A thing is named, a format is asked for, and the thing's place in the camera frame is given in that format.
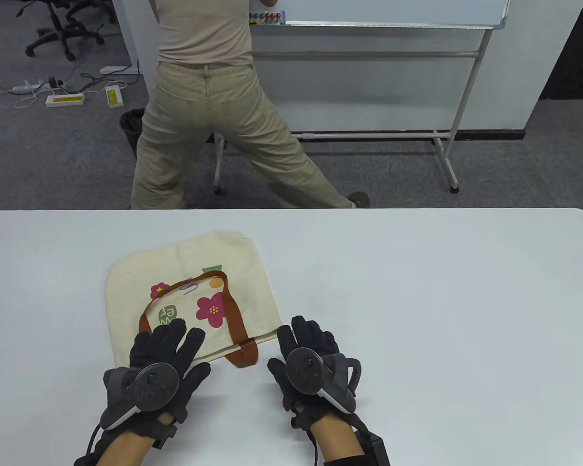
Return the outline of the person's left hand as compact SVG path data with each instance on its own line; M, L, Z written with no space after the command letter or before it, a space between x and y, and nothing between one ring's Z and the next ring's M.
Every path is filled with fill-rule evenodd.
M211 365L207 362L191 366L205 335L203 329L187 329L185 320L180 318L168 325L158 326L152 333L140 332L136 335L129 356L131 367L142 369L154 363L166 363L173 366L182 379L169 404L161 410L132 416L127 422L129 425L144 424L159 417L163 417L163 424L185 422L188 417L187 404L194 391L211 374Z

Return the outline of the person's right hand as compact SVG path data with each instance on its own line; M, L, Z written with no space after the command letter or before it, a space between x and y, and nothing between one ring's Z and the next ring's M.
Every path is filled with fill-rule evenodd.
M356 415L360 361L344 355L335 337L314 320L296 316L277 330L281 357L267 369L282 393L291 426L312 433L318 422L333 416L358 436L365 426Z

